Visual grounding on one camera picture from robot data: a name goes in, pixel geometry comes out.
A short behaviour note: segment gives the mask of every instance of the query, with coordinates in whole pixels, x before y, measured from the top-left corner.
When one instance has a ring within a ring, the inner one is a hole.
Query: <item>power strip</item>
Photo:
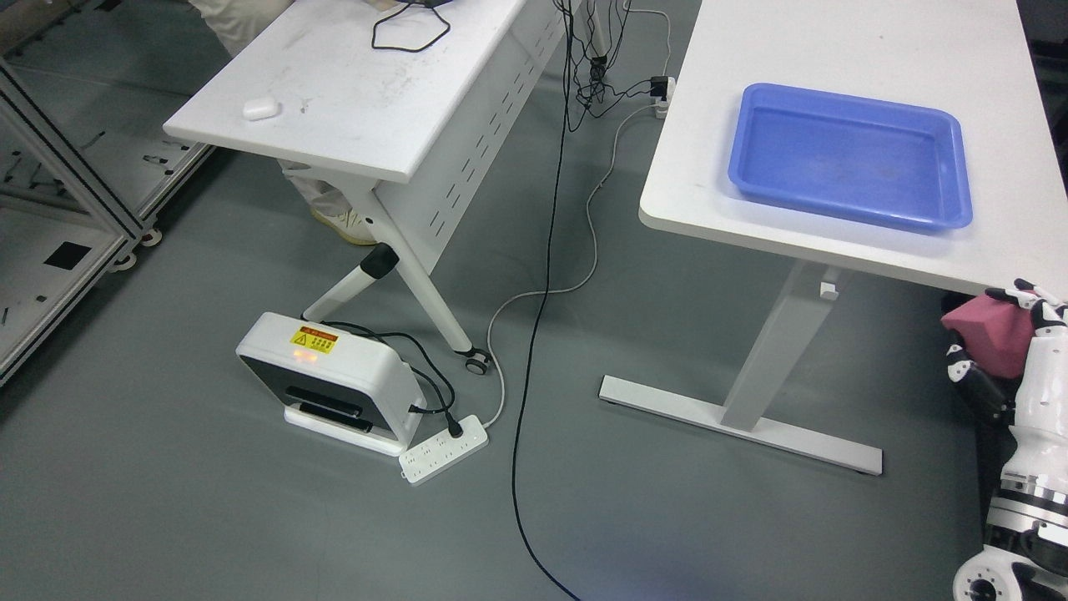
[[[452,438],[447,429],[442,430],[400,454],[400,475],[405,480],[412,485],[422,484],[489,442],[478,416],[469,415],[459,424],[464,428],[459,439]]]

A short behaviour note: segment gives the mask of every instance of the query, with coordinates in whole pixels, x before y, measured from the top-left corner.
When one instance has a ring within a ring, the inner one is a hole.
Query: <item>black cable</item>
[[[430,360],[430,355],[427,354],[426,349],[424,349],[423,346],[420,345],[419,341],[415,341],[415,338],[413,336],[411,336],[410,334],[405,334],[404,332],[377,333],[377,332],[371,330],[370,328],[364,328],[362,326],[358,326],[358,325],[355,325],[355,323],[348,323],[348,322],[327,322],[327,321],[325,321],[325,322],[323,322],[323,326],[328,326],[330,328],[340,328],[340,329],[349,330],[349,331],[354,331],[355,330],[355,331],[357,331],[357,333],[354,333],[354,334],[357,334],[359,336],[359,333],[363,333],[365,335],[364,336],[365,338],[374,338],[375,341],[381,343],[382,345],[388,345],[388,343],[386,343],[386,341],[384,341],[386,338],[404,338],[404,339],[410,342],[412,345],[415,346],[417,349],[419,349],[420,354],[423,355],[423,361],[425,361],[426,365],[429,366],[429,368],[434,371],[434,374],[437,375],[437,377],[439,379],[441,379],[441,382],[444,383],[445,389],[449,391],[449,402],[446,404],[444,401],[444,399],[443,399],[443,397],[441,395],[441,391],[438,389],[438,386],[435,385],[434,382],[426,375],[418,371],[415,368],[412,368],[413,373],[415,373],[419,376],[422,376],[423,379],[425,379],[427,382],[430,382],[430,385],[434,386],[435,393],[438,394],[438,400],[441,401],[441,409],[422,409],[422,408],[415,408],[417,411],[414,413],[422,413],[422,414],[446,413],[447,414],[449,410],[453,409],[453,404],[456,402],[456,390],[453,389],[453,384],[451,382],[449,382],[449,379],[445,378],[445,375],[441,374],[441,370],[438,369],[438,366],[434,365],[434,362]]]
[[[567,22],[566,13],[567,13],[567,11],[563,7],[563,4],[557,4],[557,7],[561,10],[562,13],[565,13],[564,19],[565,19],[565,25],[566,25],[566,22]],[[567,54],[568,54],[568,57],[565,60],[569,61],[570,60],[570,51],[571,51],[571,41],[574,39],[574,30],[568,29],[566,34],[567,34],[566,45],[567,45]],[[564,586],[563,583],[561,583],[559,580],[556,580],[556,578],[553,576],[551,572],[549,572],[549,570],[545,567],[545,565],[541,564],[540,559],[537,558],[537,555],[534,553],[534,549],[531,548],[530,540],[527,538],[527,531],[523,529],[522,519],[519,516],[519,501],[518,501],[518,499],[516,496],[516,458],[519,455],[519,434],[520,434],[520,432],[522,432],[522,428],[523,428],[523,414],[527,411],[527,398],[528,398],[528,395],[530,393],[531,365],[532,365],[533,359],[534,359],[534,342],[537,338],[538,326],[541,323],[541,315],[545,313],[545,306],[546,306],[546,303],[548,302],[548,300],[549,300],[549,290],[551,289],[551,285],[550,285],[551,284],[551,280],[550,280],[551,270],[550,269],[551,269],[551,265],[552,265],[552,260],[551,260],[552,259],[552,232],[553,232],[553,227],[554,227],[554,225],[556,223],[556,201],[557,201],[557,199],[560,196],[560,174],[561,174],[561,171],[562,171],[563,165],[564,165],[564,140],[565,140],[566,136],[567,136],[567,130],[568,130],[568,128],[567,128],[567,110],[568,110],[568,100],[569,100],[569,95],[570,95],[569,94],[570,93],[569,86],[570,86],[570,81],[568,80],[567,77],[565,77],[564,78],[564,90],[565,90],[565,93],[564,93],[564,115],[563,115],[563,122],[562,122],[561,128],[560,128],[560,153],[559,153],[557,159],[556,159],[556,177],[555,177],[555,181],[553,184],[553,189],[552,189],[552,209],[551,209],[550,215],[549,215],[549,235],[548,235],[547,239],[546,239],[546,248],[545,248],[545,290],[541,292],[541,303],[540,303],[540,305],[538,305],[537,316],[534,318],[534,326],[531,329],[530,346],[527,349],[527,371],[525,371],[525,375],[523,377],[523,397],[522,397],[522,401],[519,404],[519,420],[516,422],[516,439],[515,439],[515,442],[513,443],[513,446],[512,446],[512,509],[515,512],[515,516],[516,516],[516,526],[519,528],[519,536],[522,537],[522,539],[523,539],[523,547],[527,548],[528,555],[531,556],[531,559],[534,560],[534,564],[538,567],[539,570],[541,570],[541,573],[545,574],[546,578],[548,578],[550,581],[552,581],[552,584],[556,585],[556,588],[559,588],[562,591],[564,591],[565,594],[567,594],[567,596],[570,597],[571,599],[575,599],[576,601],[578,601],[579,600],[578,596],[576,596],[574,592],[571,592],[566,586]]]
[[[436,3],[431,4],[427,0],[400,0],[400,1],[404,3],[404,7],[403,9],[400,9],[399,11],[397,11],[395,13],[392,13],[390,15],[387,15],[387,16],[378,19],[377,21],[375,21],[375,25],[371,28],[371,47],[372,48],[374,48],[376,50],[400,50],[402,52],[411,52],[411,53],[422,52],[423,50],[429,48],[430,46],[434,46],[438,42],[438,39],[441,39],[442,37],[445,36],[446,33],[449,33],[450,31],[453,30],[452,23],[450,23],[444,18],[442,18],[441,15],[438,13],[438,10],[435,7],[438,4],[443,4],[444,2],[436,2]],[[423,46],[421,46],[419,48],[406,48],[404,46],[379,46],[376,43],[376,39],[378,39],[378,26],[382,25],[383,22],[386,22],[386,21],[388,21],[390,19],[393,19],[394,17],[399,16],[402,13],[404,13],[405,11],[407,11],[408,9],[410,9],[412,5],[419,5],[419,6],[423,6],[424,9],[428,9],[431,13],[434,13],[434,16],[438,17],[438,20],[441,21],[441,23],[445,26],[444,31],[442,31],[434,39],[430,39],[429,42],[427,42],[426,44],[424,44]]]
[[[567,36],[566,54],[567,60],[564,65],[564,81],[570,81],[575,90],[575,99],[581,107],[581,112],[578,117],[574,117],[568,110],[565,115],[565,121],[567,123],[567,129],[570,132],[575,132],[582,125],[585,116],[588,114],[592,118],[600,118],[606,113],[609,112],[615,105],[619,104],[623,99],[615,89],[610,84],[604,83],[603,77],[608,69],[615,64],[616,59],[619,54],[619,49],[623,46],[624,32],[626,31],[627,20],[630,16],[630,11],[626,7],[626,4],[621,0],[612,2],[612,6],[608,11],[608,38],[609,48],[604,51],[604,56],[591,56],[592,53],[599,54],[596,49],[592,49],[592,44],[585,44],[582,39],[575,35],[576,27],[576,16],[571,12],[570,7],[564,5],[560,0],[553,0],[553,5],[561,12],[564,20],[565,35]],[[586,31],[593,30],[594,19],[593,10],[587,4],[585,15],[580,15],[579,17],[582,25],[585,26]],[[614,22],[618,21],[618,32],[613,32]],[[581,52],[576,56],[576,49],[581,50]],[[602,61],[602,64],[598,68],[593,68],[595,63]],[[591,80],[588,83],[583,83],[580,79],[580,73],[583,73],[582,65],[584,62],[591,64],[591,73],[597,70],[600,75],[594,78],[591,75]],[[640,81],[628,89],[633,90],[637,85],[640,85],[644,81]],[[565,95],[570,96],[570,92],[567,91],[567,85],[565,88]],[[612,102],[608,108],[596,112],[593,107],[595,102],[602,102],[604,100],[604,93],[607,90],[611,90],[612,95],[615,96],[615,101]]]

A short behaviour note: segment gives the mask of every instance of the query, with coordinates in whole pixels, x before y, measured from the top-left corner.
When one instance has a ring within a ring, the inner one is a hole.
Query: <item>white cable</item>
[[[501,362],[497,359],[497,353],[493,352],[493,322],[497,321],[497,317],[501,315],[501,312],[503,312],[505,307],[515,302],[515,300],[524,298],[527,296],[538,296],[541,294],[564,294],[566,291],[574,291],[582,287],[587,281],[590,281],[590,278],[593,276],[594,271],[597,270],[597,231],[594,228],[594,219],[590,215],[590,204],[594,199],[594,194],[596,194],[597,191],[600,190],[601,187],[603,187],[604,181],[608,180],[609,175],[612,174],[612,170],[615,168],[615,153],[619,145],[619,132],[623,131],[623,126],[626,125],[627,122],[630,121],[630,118],[637,115],[638,113],[648,108],[656,108],[656,106],[657,105],[646,105],[635,110],[634,112],[628,114],[627,117],[623,120],[623,123],[619,123],[619,126],[615,129],[615,139],[612,141],[612,160],[609,162],[608,171],[604,172],[604,176],[601,177],[600,181],[597,181],[597,185],[594,186],[594,189],[590,192],[590,195],[586,197],[586,224],[590,226],[590,237],[592,238],[594,244],[594,259],[593,263],[590,265],[590,272],[586,273],[586,276],[582,278],[582,281],[570,287],[561,287],[557,289],[549,289],[549,290],[532,289],[530,291],[516,294],[512,298],[505,300],[504,304],[502,304],[493,314],[493,317],[489,319],[489,328],[486,329],[486,349],[487,351],[489,351],[489,358],[493,362],[493,365],[497,366],[497,375],[501,381],[501,402],[497,407],[497,413],[493,414],[493,417],[490,418],[489,422],[486,422],[482,425],[483,428],[489,428],[490,426],[492,426],[493,423],[497,422],[497,418],[501,416],[501,412],[504,411],[504,368],[501,366]]]
[[[663,70],[663,73],[660,74],[660,75],[668,75],[668,61],[671,60],[671,17],[668,16],[668,13],[663,13],[661,11],[649,11],[649,10],[646,10],[646,9],[631,9],[630,7],[630,2],[632,0],[628,0],[623,5],[623,10],[624,11],[626,11],[628,13],[646,13],[646,14],[649,14],[649,15],[660,15],[661,17],[664,18],[665,21],[668,21],[668,39],[666,39],[666,43],[668,43],[668,58],[664,59],[664,70]]]

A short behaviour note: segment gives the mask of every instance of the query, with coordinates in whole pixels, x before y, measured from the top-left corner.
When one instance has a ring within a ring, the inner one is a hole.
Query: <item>wheel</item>
[[[468,360],[464,365],[468,368],[468,371],[475,376],[486,376],[486,373],[489,371],[489,366],[478,360]]]
[[[116,271],[125,271],[126,269],[132,267],[136,263],[137,263],[137,255],[130,252],[126,256],[123,256],[122,258],[112,263],[111,267],[108,268],[108,271],[112,273]]]
[[[159,227],[153,227],[141,236],[141,246],[153,247],[159,243],[163,239],[163,232],[159,231]]]
[[[483,351],[482,349],[472,349],[471,357],[465,362],[464,366],[468,368],[468,371],[475,376],[486,376],[489,371],[489,353]]]

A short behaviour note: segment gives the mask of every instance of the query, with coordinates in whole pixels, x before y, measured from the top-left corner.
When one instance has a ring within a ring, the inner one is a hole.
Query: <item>white table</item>
[[[450,347],[474,351],[430,282],[445,243],[563,33],[551,2],[464,0],[452,31],[408,53],[371,47],[383,15],[357,0],[300,0],[164,125],[179,138],[288,159],[334,185],[399,257],[397,271]],[[379,43],[419,47],[441,29],[412,7]],[[250,121],[248,100],[274,116]],[[354,269],[320,300],[359,291]]]
[[[956,116],[972,223],[922,234],[745,201],[726,172],[742,91],[760,81]],[[705,2],[641,219],[798,263],[723,407],[613,377],[601,398],[870,474],[880,449],[761,417],[849,270],[973,294],[1023,276],[1068,294],[1068,201],[1016,4],[1003,0]]]

